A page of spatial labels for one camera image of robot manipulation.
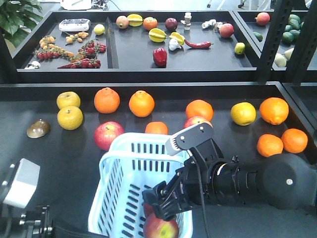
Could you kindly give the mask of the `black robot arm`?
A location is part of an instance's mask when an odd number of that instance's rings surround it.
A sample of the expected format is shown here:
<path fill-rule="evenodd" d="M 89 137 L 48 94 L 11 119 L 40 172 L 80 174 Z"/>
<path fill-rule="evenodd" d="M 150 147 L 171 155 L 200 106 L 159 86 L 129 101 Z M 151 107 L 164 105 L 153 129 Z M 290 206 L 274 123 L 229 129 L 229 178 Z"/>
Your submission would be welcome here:
<path fill-rule="evenodd" d="M 297 209 L 317 203 L 317 173 L 294 154 L 276 154 L 259 163 L 225 161 L 215 145 L 184 148 L 176 155 L 111 150 L 100 160 L 100 182 L 80 232 L 66 223 L 47 225 L 48 207 L 21 218 L 27 238 L 150 237 L 150 228 L 176 227 L 192 235 L 192 211 L 207 205 L 269 204 Z"/>

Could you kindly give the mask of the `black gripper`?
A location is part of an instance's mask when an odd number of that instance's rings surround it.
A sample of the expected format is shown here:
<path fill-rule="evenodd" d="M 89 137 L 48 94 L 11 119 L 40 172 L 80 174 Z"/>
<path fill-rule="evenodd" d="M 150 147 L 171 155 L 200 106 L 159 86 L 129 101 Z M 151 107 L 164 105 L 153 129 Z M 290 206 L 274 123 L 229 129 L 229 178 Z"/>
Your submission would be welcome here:
<path fill-rule="evenodd" d="M 3 205 L 7 209 L 7 218 L 3 222 L 4 232 L 0 234 L 1 238 L 9 238 L 13 228 L 13 209 L 11 205 Z M 104 235 L 91 233 L 87 231 L 77 231 L 63 226 L 52 226 L 49 224 L 50 206 L 37 206 L 34 211 L 22 213 L 18 226 L 22 229 L 21 238 L 106 238 Z"/>
<path fill-rule="evenodd" d="M 221 204 L 214 177 L 225 164 L 222 151 L 212 138 L 186 151 L 189 159 L 169 182 L 162 181 L 142 192 L 143 201 L 153 208 L 157 218 L 165 221 L 195 206 Z"/>

